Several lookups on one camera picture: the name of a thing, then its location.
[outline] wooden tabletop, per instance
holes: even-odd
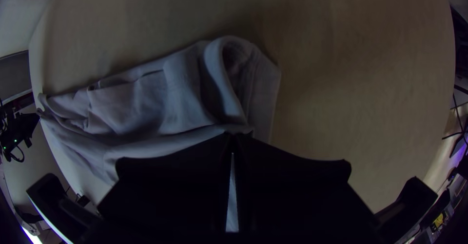
[[[227,34],[282,70],[273,145],[348,160],[373,211],[424,177],[453,86],[447,0],[54,0],[30,44],[33,91],[75,89]],[[99,201],[102,187],[45,133],[72,187]]]

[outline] desk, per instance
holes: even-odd
[[[53,0],[30,43],[33,91],[76,89],[226,34],[257,44],[283,72],[273,145],[348,160],[373,211],[424,177],[453,87],[447,0]],[[98,202],[109,186],[44,132],[72,188]]]

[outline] fabric fold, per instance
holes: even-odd
[[[41,121],[109,184],[119,158],[165,156],[223,132],[268,142],[280,71],[250,42],[201,41],[78,90],[39,94]]]

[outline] cable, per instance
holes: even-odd
[[[436,193],[439,193],[440,189],[444,186],[445,182],[447,182],[447,179],[445,179],[442,184],[440,185],[439,189],[437,189],[437,191],[435,191]]]
[[[21,152],[21,154],[23,155],[23,158],[20,160],[18,159],[14,154],[10,153],[10,156],[13,160],[19,162],[19,163],[22,163],[24,162],[24,153],[23,153],[23,150],[21,150],[21,148],[19,146],[16,146],[16,148],[18,148],[18,150]]]
[[[450,134],[450,135],[447,135],[447,136],[443,137],[442,139],[445,140],[445,139],[447,139],[447,138],[450,138],[450,137],[452,137],[452,136],[459,135],[459,134],[462,134],[462,133],[465,133],[465,134],[466,134],[466,133],[468,133],[468,132],[462,132],[462,131],[455,132],[455,133],[452,133],[452,134]]]
[[[457,105],[457,100],[455,99],[455,94],[452,94],[452,97],[453,97],[453,103],[455,104],[455,111],[457,112],[458,123],[460,124],[460,130],[462,133],[464,133],[465,130],[463,129],[463,126],[462,126],[462,120],[460,119],[460,114],[458,114],[458,105]],[[463,134],[462,137],[463,137],[463,140],[465,141],[465,144],[468,146],[468,142],[465,138],[465,135]]]

